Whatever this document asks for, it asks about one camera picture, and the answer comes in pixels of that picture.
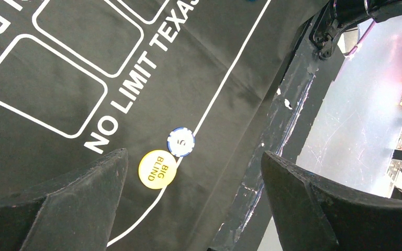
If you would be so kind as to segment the white blue poker chip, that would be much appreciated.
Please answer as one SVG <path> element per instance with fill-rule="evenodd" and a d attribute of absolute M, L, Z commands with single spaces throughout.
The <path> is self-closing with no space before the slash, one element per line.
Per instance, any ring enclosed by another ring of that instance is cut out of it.
<path fill-rule="evenodd" d="M 169 152 L 175 157 L 185 157 L 192 152 L 195 137 L 190 129 L 179 127 L 169 133 L 167 146 Z"/>

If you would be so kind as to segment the yellow big blind button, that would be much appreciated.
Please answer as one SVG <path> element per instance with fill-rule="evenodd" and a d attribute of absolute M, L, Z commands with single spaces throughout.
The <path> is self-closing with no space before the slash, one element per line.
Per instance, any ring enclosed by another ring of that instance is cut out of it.
<path fill-rule="evenodd" d="M 138 176 L 149 189 L 158 190 L 168 186 L 175 178 L 177 161 L 165 150 L 153 150 L 140 161 Z"/>

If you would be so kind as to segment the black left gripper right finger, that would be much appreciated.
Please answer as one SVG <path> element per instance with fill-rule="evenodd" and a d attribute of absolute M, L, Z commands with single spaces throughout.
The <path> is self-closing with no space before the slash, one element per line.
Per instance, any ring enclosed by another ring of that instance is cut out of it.
<path fill-rule="evenodd" d="M 347 187 L 269 151 L 261 173 L 283 250 L 402 250 L 402 200 Z"/>

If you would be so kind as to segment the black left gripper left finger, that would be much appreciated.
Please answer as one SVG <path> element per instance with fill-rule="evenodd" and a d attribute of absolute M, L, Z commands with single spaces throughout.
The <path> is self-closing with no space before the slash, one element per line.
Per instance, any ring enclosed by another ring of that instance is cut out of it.
<path fill-rule="evenodd" d="M 117 149 L 0 198 L 0 250 L 105 250 L 127 170 Z"/>

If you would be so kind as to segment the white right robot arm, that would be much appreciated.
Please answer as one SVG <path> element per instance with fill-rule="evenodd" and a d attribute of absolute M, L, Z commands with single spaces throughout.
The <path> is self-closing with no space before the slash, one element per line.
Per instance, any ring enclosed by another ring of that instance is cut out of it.
<path fill-rule="evenodd" d="M 334 53 L 341 35 L 358 24 L 373 19 L 375 23 L 402 15 L 402 0 L 333 0 L 323 8 L 309 39 L 321 60 Z"/>

